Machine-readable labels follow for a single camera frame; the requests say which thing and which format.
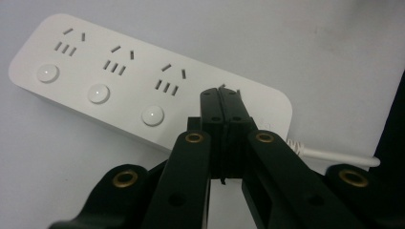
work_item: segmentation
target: black mechanical linkage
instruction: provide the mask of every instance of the black mechanical linkage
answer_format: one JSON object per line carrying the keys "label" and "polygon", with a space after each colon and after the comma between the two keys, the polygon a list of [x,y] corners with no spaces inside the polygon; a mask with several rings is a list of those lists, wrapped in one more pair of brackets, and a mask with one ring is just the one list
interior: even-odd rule
{"label": "black mechanical linkage", "polygon": [[240,93],[201,93],[201,117],[150,171],[108,172],[80,214],[51,229],[206,228],[210,179],[241,178],[260,229],[405,228],[403,194],[350,165],[315,174],[275,133],[258,131]]}
{"label": "black mechanical linkage", "polygon": [[179,135],[141,228],[206,228],[210,146],[204,132]]}
{"label": "black mechanical linkage", "polygon": [[201,128],[212,137],[212,178],[242,178],[247,135],[257,130],[240,94],[227,88],[201,93]]}
{"label": "black mechanical linkage", "polygon": [[121,165],[108,172],[88,197],[80,214],[51,229],[123,229],[139,226],[148,204],[148,172]]}
{"label": "black mechanical linkage", "polygon": [[[268,131],[255,131],[248,141],[250,167],[272,204],[265,218],[269,221],[258,222],[263,216],[255,218],[259,228],[365,228],[282,138]],[[243,190],[251,197],[257,180],[249,183],[246,177],[244,183]],[[255,209],[252,212],[260,212],[260,207]]]}

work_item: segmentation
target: power strip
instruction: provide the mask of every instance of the power strip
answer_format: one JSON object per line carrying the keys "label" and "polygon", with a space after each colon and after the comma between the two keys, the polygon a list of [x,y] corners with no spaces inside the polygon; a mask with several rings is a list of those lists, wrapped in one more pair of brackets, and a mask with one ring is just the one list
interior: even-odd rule
{"label": "power strip", "polygon": [[14,57],[11,81],[171,150],[200,93],[239,90],[260,129],[286,139],[292,116],[275,89],[67,14],[47,18]]}

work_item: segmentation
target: round button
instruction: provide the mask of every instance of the round button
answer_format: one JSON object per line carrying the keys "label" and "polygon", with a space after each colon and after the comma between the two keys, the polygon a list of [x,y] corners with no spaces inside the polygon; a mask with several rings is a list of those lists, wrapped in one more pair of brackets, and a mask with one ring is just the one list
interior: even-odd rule
{"label": "round button", "polygon": [[92,103],[105,103],[110,97],[110,90],[104,84],[95,84],[90,88],[87,97]]}
{"label": "round button", "polygon": [[41,66],[36,72],[36,77],[43,83],[52,83],[59,76],[59,69],[52,64]]}
{"label": "round button", "polygon": [[148,126],[158,126],[164,120],[164,112],[158,106],[148,107],[142,113],[142,120]]}

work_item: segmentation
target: white table surface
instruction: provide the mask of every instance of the white table surface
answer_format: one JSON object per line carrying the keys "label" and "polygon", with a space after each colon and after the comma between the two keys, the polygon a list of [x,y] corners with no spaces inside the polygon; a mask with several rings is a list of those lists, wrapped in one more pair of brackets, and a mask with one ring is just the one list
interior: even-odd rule
{"label": "white table surface", "polygon": [[[0,228],[71,219],[113,167],[168,158],[10,82],[46,17],[68,13],[276,88],[292,104],[290,138],[371,156],[405,67],[404,11],[379,0],[0,1]],[[209,228],[255,228],[239,182],[213,183]]]}

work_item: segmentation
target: power cord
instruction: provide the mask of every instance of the power cord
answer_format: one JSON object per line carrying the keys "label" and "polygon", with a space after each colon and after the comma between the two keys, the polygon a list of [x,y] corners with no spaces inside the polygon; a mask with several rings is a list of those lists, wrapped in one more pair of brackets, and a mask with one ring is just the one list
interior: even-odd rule
{"label": "power cord", "polygon": [[377,167],[380,164],[380,160],[373,156],[350,156],[339,154],[335,152],[319,151],[306,148],[303,143],[287,139],[287,145],[294,151],[299,157],[310,157],[322,160],[328,160],[339,163],[346,163],[357,166]]}

